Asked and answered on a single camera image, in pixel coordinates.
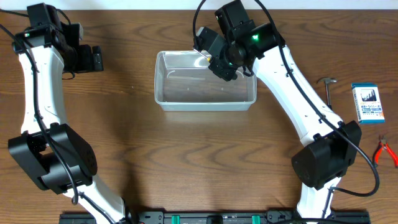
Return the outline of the black yellow screwdriver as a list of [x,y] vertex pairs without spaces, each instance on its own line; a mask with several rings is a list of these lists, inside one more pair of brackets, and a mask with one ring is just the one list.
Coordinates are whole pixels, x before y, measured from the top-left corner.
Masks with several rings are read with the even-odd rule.
[[204,53],[202,53],[201,51],[197,50],[197,49],[194,48],[194,47],[192,48],[192,50],[193,50],[194,52],[198,53],[199,55],[201,55],[203,58],[205,58],[207,62],[210,62],[210,61],[211,61],[211,55],[204,54]]

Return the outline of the clear plastic storage box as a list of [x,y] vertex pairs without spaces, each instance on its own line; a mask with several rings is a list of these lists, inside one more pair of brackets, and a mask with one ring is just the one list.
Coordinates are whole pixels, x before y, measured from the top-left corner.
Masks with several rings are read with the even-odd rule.
[[192,50],[160,51],[154,98],[164,111],[246,111],[257,98],[257,80],[237,70],[229,82],[208,69],[209,62]]

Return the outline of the red handled pliers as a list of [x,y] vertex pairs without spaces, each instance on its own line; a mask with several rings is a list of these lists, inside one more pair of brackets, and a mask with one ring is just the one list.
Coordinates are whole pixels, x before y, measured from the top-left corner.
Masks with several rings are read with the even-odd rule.
[[379,144],[373,154],[373,165],[375,167],[379,165],[379,158],[384,151],[386,151],[390,155],[391,159],[393,160],[394,167],[397,168],[397,154],[388,145],[385,135],[382,135],[379,138]]

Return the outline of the blue white cardboard box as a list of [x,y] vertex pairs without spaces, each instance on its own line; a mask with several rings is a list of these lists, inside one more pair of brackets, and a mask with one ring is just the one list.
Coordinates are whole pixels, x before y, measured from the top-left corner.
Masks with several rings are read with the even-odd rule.
[[359,124],[385,123],[378,87],[375,83],[352,83],[354,104]]

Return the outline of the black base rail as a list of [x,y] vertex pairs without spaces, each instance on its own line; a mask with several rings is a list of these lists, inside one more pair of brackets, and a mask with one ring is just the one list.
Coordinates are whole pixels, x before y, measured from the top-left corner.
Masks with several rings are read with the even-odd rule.
[[64,213],[60,223],[143,223],[143,224],[266,224],[266,223],[306,223],[292,210],[268,210],[262,213],[170,213],[161,211],[141,212],[134,218],[113,220],[104,215],[89,213]]

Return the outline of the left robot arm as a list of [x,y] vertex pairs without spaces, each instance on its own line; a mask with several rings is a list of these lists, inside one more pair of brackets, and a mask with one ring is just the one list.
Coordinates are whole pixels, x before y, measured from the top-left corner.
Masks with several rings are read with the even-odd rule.
[[98,175],[93,148],[68,124],[63,75],[101,72],[98,46],[82,44],[79,23],[62,22],[61,10],[27,7],[30,25],[12,36],[24,72],[25,113],[21,134],[8,141],[10,155],[41,190],[69,197],[93,223],[131,223],[124,199]]

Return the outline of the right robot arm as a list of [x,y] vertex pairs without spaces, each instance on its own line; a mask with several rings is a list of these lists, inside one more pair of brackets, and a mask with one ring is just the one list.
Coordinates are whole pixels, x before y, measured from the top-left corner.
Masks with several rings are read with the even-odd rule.
[[270,89],[303,145],[292,158],[302,182],[297,213],[303,219],[330,217],[333,194],[359,151],[358,124],[344,122],[320,99],[273,21],[255,25],[241,1],[225,4],[215,17],[220,32],[202,27],[195,36],[197,49],[210,54],[209,68],[217,77],[234,80],[242,68]]

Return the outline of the small steel hammer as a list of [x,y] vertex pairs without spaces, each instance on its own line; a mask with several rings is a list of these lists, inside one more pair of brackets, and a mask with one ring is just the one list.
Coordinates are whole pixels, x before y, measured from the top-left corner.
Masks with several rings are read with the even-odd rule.
[[325,85],[325,92],[326,92],[326,103],[329,109],[333,109],[331,105],[331,98],[330,98],[330,88],[329,85],[332,83],[337,83],[338,80],[332,77],[323,77],[317,81],[317,83],[324,83]]

